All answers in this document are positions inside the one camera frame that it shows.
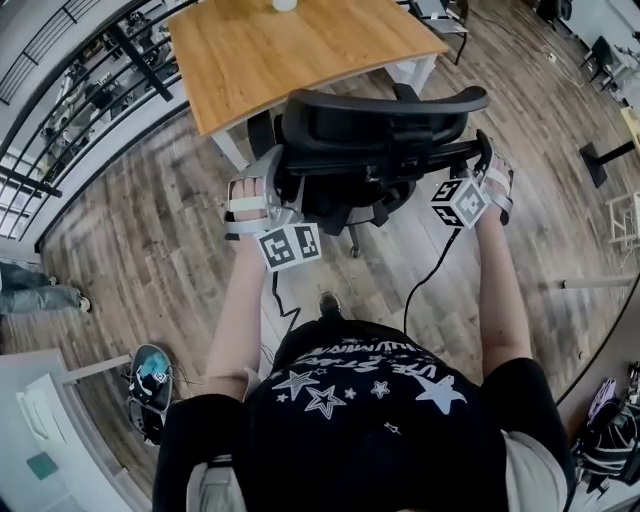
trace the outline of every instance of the chair backrest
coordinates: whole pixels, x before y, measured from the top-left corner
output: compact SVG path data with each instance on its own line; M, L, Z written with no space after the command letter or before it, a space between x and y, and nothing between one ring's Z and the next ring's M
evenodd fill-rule
M297 152L325 155L387 154L395 143L427 140L438 147L460 137L468 114L488 104L480 87L430 101L415 94L398 101L297 90L287 101L282 136Z
M609 46L609 43L604 37L600 36L596 39L591 50L593 51L593 57L601 66L613 64L613 52L611 51L611 46Z

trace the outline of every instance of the floor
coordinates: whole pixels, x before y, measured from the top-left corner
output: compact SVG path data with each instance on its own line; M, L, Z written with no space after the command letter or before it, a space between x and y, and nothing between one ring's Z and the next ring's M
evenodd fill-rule
M516 168L507 236L534 354L559 396L603 340L625 295L624 289L564 291L559 281L637 270L635 258L620 270L625 254L607 242L604 202L640 188L640 161L633 154L612 162L607 183L593 187L578 148L594 141L604 152L628 134L618 105L584 84L586 71L577 70L584 51L577 42L563 40L520 0L479 2L469 27L460 66L439 59L422 97L444 97L470 85L489 91L491 105L471 116L468 136L484 130ZM459 44L455 37L450 42ZM549 51L557 65L549 62ZM385 97L390 86L379 71L332 90ZM248 156L246 133L234 135ZM83 289L93 313L5 318L2 350L58 346L68 365L78 367L157 342L196 386L230 272L232 249L222 240L221 214L233 174L215 144L197 135L189 113L147 137L87 189L44 243L47 271ZM299 304L300 322L313 319L317 298L328 289L348 316L401 327L409 290L431 270L450 234L428 204L444 176L425 178L383 228L362 227L360 259L350 259L346 235L325 237L322 261L282 273L285 307ZM416 341L476 382L478 287L475 236L466 232L416 294L409 324ZM262 316L265 344L275 347L288 320L279 318L268 287ZM129 425L125 380L113 372L77 387L117 458L149 494L156 452Z

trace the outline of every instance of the sneaker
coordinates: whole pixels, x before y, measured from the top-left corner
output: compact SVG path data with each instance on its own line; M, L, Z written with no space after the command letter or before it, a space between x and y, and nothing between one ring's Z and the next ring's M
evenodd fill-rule
M80 295L80 311L88 313L91 310L91 302L86 297Z
M338 298L331 292L324 292L320 296L318 309L320 310L320 316L339 315L341 311Z

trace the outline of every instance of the black t-shirt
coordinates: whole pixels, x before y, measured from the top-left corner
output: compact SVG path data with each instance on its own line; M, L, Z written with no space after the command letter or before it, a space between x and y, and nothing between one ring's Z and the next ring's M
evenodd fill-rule
M540 442L572 482L534 361L510 361L478 387L395 329L311 322L244 404L204 395L171 407L154 510L184 510L193 467L231 454L249 512L506 511L501 430Z

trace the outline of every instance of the cable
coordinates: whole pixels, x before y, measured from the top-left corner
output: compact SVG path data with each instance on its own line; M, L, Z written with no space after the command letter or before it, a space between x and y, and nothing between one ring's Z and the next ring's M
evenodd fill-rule
M297 307L297 308L293 308L291 311L287 311L286 313L284 312L284 308L282 307L282 299L280 298L280 295L278 295L278 272L273 273L273 281L271 284L271 294L273 295L273 297L276 299L276 302L278 303L278 309L280 310L281 318L286 318L288 316L293 315L291 324L287 329L287 334L289 334L291 332L291 329L293 329L293 326L296 323L296 320L298 319L298 315L300 314L301 309Z
M404 305L404 322L403 322L404 327L403 327L403 332L405 334L407 334L407 315L409 313L409 304L411 303L411 299L413 298L413 294L416 293L418 288L420 288L424 283L426 283L429 279L431 279L431 277L433 277L433 274L435 274L438 271L438 269L440 268L440 265L442 265L442 262L444 261L444 257L447 255L447 252L449 252L449 249L451 248L451 245L453 244L455 239L460 234L460 231L462 231L461 228L456 228L455 229L455 231L449 237L449 240L447 241L447 244L444 246L444 250L442 251L442 254L440 255L440 259L438 260L438 263L436 263L436 266L433 268L433 270L431 272L429 272L429 275L427 277L425 277L422 281L420 281L418 284L416 284L413 287L413 289L411 290L411 293L409 293L409 296L407 297L407 302Z

